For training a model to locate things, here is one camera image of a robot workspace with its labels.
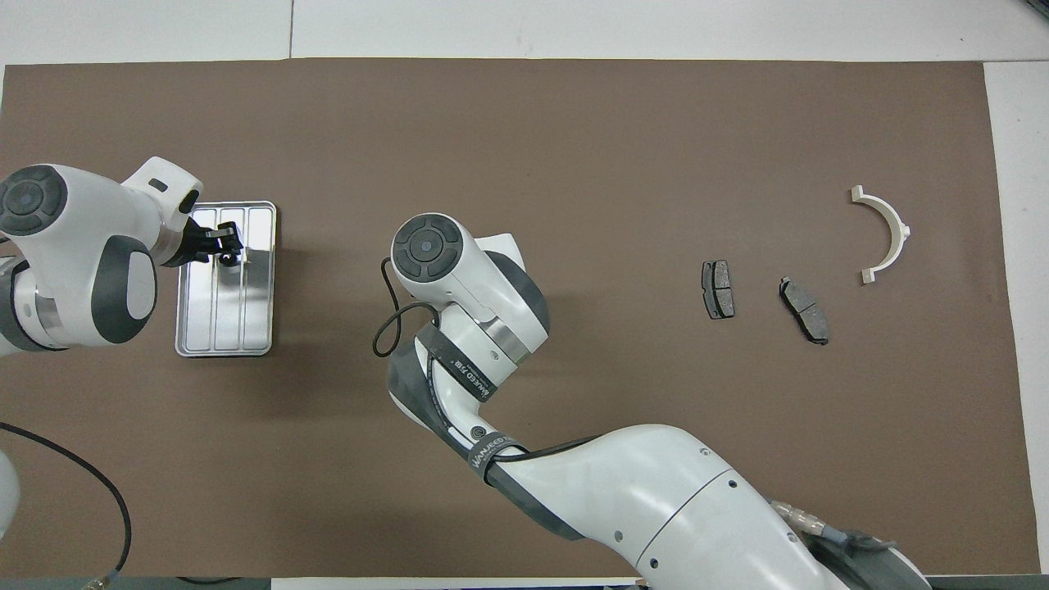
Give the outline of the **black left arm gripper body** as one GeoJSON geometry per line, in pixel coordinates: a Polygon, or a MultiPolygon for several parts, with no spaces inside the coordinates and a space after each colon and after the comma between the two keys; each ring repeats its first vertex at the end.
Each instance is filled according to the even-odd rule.
{"type": "Polygon", "coordinates": [[[200,225],[192,217],[188,217],[186,225],[184,225],[179,247],[177,247],[172,257],[170,257],[164,266],[184,266],[192,262],[193,254],[200,247],[202,238],[202,227],[200,227],[200,225]]]}

